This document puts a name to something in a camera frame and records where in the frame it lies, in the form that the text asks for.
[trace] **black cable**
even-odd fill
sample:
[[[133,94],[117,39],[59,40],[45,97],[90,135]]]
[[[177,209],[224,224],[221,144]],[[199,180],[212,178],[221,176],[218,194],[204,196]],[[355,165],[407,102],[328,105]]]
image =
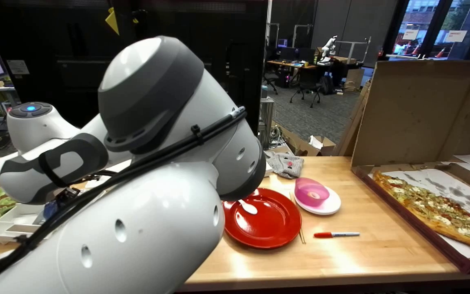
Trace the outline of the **black cable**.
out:
[[[134,162],[132,165],[116,173],[109,180],[103,184],[84,192],[79,197],[73,199],[65,207],[58,210],[53,216],[41,225],[36,232],[34,232],[29,238],[21,238],[21,244],[10,253],[7,257],[0,259],[0,273],[4,270],[7,270],[10,266],[19,261],[19,259],[25,257],[30,251],[34,250],[39,243],[48,236],[54,229],[62,225],[65,221],[71,218],[74,214],[84,208],[90,201],[97,197],[101,192],[110,188],[124,180],[129,178],[135,178],[138,175],[142,175],[147,171],[157,168],[158,166],[184,154],[185,152],[190,151],[191,149],[197,147],[201,142],[206,142],[218,134],[226,131],[227,129],[232,128],[239,123],[242,119],[246,117],[246,112],[244,108],[241,111],[237,112],[235,115],[228,115],[223,119],[213,123],[212,125],[206,127],[204,130],[199,131],[201,140],[198,139],[197,134],[188,136],[187,138],[174,143],[160,151],[157,151],[141,160]]]

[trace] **pink bowl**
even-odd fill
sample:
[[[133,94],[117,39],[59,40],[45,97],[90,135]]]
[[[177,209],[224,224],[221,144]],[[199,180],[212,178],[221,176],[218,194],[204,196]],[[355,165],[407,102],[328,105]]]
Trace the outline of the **pink bowl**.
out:
[[[295,196],[304,205],[318,207],[330,197],[330,193],[324,185],[315,180],[298,178],[295,181]]]

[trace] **white plate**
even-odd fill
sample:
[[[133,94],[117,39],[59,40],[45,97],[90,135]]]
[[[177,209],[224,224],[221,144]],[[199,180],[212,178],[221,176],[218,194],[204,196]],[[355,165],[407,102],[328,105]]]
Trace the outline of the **white plate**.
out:
[[[340,205],[342,204],[342,201],[340,200],[340,197],[338,197],[338,194],[335,191],[333,191],[329,187],[326,187],[326,189],[328,189],[330,193],[330,197],[324,200],[324,202],[321,203],[321,205],[317,207],[307,206],[303,204],[302,202],[299,201],[296,195],[295,195],[295,200],[300,207],[304,208],[304,210],[308,212],[311,212],[312,214],[318,214],[321,216],[329,216],[330,214],[334,214],[340,209]]]

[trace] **pizza slice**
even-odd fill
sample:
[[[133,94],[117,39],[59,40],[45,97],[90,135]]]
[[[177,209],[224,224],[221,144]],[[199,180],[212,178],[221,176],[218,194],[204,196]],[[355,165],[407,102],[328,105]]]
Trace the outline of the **pizza slice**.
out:
[[[470,245],[470,213],[460,204],[379,171],[373,180],[433,231]]]

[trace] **gray cloth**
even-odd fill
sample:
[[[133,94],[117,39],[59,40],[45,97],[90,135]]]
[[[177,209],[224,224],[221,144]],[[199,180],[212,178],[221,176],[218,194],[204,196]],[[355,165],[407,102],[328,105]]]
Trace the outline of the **gray cloth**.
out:
[[[302,172],[304,158],[287,153],[272,153],[267,160],[273,172],[285,178],[298,178]]]

